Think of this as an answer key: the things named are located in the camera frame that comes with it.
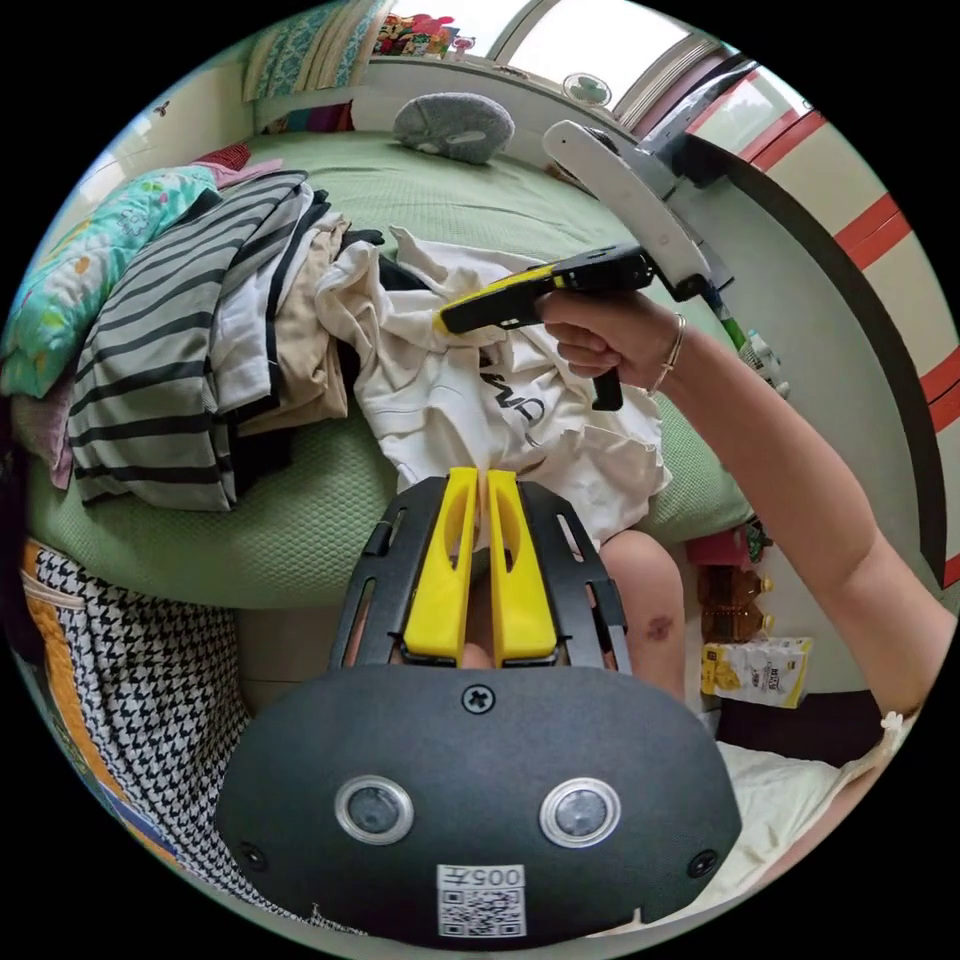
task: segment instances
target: stuffed animal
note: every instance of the stuffed animal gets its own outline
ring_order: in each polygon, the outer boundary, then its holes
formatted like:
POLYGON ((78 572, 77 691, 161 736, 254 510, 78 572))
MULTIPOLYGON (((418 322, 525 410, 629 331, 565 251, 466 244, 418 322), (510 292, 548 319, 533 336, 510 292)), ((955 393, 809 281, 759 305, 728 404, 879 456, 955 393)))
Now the stuffed animal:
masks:
POLYGON ((403 54, 407 57, 422 57, 430 46, 433 38, 429 33, 411 33, 406 38, 406 44, 403 48, 403 54))
POLYGON ((393 135, 405 147, 477 165, 502 150, 514 129, 499 103, 476 93, 415 97, 393 122, 393 135))
POLYGON ((453 23, 453 17, 430 17, 425 13, 418 13, 415 17, 411 17, 410 21, 414 33, 425 33, 429 37, 436 37, 448 23, 453 23))
POLYGON ((377 42, 373 47, 373 52, 380 56, 396 56, 400 51, 397 48, 402 36, 409 34, 411 20, 409 18, 398 17, 391 13, 383 25, 380 27, 380 33, 377 34, 377 42))

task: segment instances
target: leg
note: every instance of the leg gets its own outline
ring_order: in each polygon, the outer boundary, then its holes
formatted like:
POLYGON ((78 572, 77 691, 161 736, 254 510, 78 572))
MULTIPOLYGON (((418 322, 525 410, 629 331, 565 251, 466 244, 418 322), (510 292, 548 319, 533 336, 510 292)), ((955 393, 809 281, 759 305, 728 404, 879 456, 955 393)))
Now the leg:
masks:
MULTIPOLYGON (((493 666, 493 633, 489 628, 489 603, 490 603, 489 581, 486 589, 481 587, 478 591, 476 587, 470 591, 470 607, 467 612, 467 631, 466 643, 463 646, 463 656, 460 666, 466 670, 483 670, 493 666), (478 607, 479 604, 486 604, 486 607, 478 607)), ((357 659, 357 647, 360 644, 360 637, 363 635, 363 627, 367 622, 367 611, 364 607, 357 622, 354 625, 353 632, 350 634, 350 642, 347 644, 347 650, 344 654, 343 665, 352 667, 357 659)), ((403 657, 400 655, 398 646, 393 648, 390 654, 390 663, 402 664, 403 657)))
POLYGON ((634 676, 685 702, 683 583, 670 555, 655 540, 625 530, 600 548, 627 617, 634 676))

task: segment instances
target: bracelet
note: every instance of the bracelet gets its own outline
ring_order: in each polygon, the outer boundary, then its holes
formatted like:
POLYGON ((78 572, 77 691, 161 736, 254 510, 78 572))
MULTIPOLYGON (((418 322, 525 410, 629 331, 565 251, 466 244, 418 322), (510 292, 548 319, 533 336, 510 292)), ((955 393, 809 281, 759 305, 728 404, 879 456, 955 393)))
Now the bracelet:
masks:
POLYGON ((667 360, 660 368, 660 375, 654 381, 653 386, 647 391, 649 396, 653 396, 659 389, 660 385, 666 379, 668 373, 670 373, 673 368, 677 365, 677 357, 680 356, 680 347, 683 346, 683 331, 687 326, 687 318, 682 314, 677 314, 677 338, 673 341, 673 346, 670 348, 670 353, 667 355, 667 360))

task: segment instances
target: houndstooth fabric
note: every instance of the houndstooth fabric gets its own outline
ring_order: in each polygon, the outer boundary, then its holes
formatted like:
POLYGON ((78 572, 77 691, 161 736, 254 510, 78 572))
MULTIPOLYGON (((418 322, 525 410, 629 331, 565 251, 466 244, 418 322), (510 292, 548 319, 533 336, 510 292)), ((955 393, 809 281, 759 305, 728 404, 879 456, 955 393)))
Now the houndstooth fabric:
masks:
POLYGON ((183 869, 272 914, 303 921, 247 882, 214 826, 227 762, 247 724, 233 611, 111 586, 51 550, 41 583, 84 602, 58 609, 83 720, 107 769, 183 869))

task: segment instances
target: green bed sheet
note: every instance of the green bed sheet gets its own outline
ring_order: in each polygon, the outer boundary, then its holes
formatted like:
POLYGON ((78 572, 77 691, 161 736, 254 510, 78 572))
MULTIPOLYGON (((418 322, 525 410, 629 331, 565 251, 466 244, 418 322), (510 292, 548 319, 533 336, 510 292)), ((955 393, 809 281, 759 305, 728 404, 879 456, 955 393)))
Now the green bed sheet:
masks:
MULTIPOLYGON (((424 156, 380 134, 281 134, 249 141, 251 163, 280 157, 310 173, 355 229, 391 225, 414 236, 500 249, 542 260, 629 240, 616 217, 581 191, 507 159, 469 167, 424 156)), ((671 303, 662 287, 652 296, 671 303)), ((728 343, 699 301, 689 322, 728 343)), ((664 459, 673 473, 641 527, 675 544, 726 529, 750 508, 703 441, 662 401, 664 459)), ((133 498, 85 508, 34 463, 30 529, 117 586, 154 596, 238 608, 336 603, 396 475, 363 418, 304 427, 294 462, 260 481, 229 514, 159 510, 133 498)))

